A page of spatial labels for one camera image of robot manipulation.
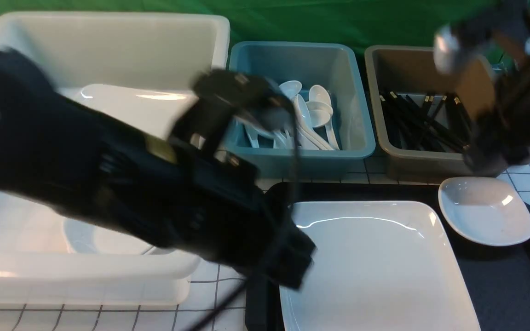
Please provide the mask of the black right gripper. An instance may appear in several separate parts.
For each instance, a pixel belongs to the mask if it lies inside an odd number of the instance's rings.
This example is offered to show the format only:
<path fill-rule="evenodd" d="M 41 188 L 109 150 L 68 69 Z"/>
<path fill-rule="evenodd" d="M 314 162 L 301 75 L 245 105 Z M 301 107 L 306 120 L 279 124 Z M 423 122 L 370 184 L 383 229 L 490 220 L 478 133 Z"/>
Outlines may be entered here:
<path fill-rule="evenodd" d="M 494 103 L 475 115 L 463 161 L 471 172 L 496 172 L 530 157 L 530 66 L 499 74 Z"/>

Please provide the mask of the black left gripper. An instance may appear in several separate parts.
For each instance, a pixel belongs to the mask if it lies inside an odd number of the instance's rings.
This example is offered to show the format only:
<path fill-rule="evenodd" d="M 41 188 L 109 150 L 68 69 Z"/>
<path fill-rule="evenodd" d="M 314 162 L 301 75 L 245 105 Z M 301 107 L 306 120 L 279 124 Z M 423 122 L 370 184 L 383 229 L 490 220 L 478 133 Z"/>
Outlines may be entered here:
<path fill-rule="evenodd" d="M 204 158 L 175 147 L 175 161 L 149 157 L 145 220 L 149 244 L 224 264 L 244 276 L 262 274 L 298 289 L 315 244 L 296 228 L 292 210 L 276 216 L 256 186 L 256 167 Z"/>

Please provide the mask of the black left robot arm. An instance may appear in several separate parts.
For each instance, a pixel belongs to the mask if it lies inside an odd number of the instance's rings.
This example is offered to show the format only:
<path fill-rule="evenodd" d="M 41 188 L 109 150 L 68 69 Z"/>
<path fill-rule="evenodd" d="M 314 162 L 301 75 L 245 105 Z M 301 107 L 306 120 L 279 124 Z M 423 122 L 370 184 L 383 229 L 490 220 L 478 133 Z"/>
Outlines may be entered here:
<path fill-rule="evenodd" d="M 0 191 L 298 289 L 315 244 L 290 211 L 272 214 L 256 166 L 215 157 L 235 117 L 296 129 L 290 100 L 267 78 L 226 69 L 192 90 L 197 101 L 158 138 L 62 96 L 30 59 L 0 51 Z"/>

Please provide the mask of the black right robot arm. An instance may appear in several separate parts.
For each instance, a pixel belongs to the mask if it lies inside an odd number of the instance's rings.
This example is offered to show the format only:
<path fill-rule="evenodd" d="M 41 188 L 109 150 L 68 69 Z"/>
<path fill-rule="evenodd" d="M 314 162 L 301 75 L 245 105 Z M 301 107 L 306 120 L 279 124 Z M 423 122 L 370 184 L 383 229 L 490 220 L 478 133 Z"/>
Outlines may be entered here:
<path fill-rule="evenodd" d="M 499 0 L 439 28 L 433 58 L 458 76 L 456 94 L 470 121 L 463 161 L 472 174 L 530 159 L 530 10 L 525 0 Z"/>

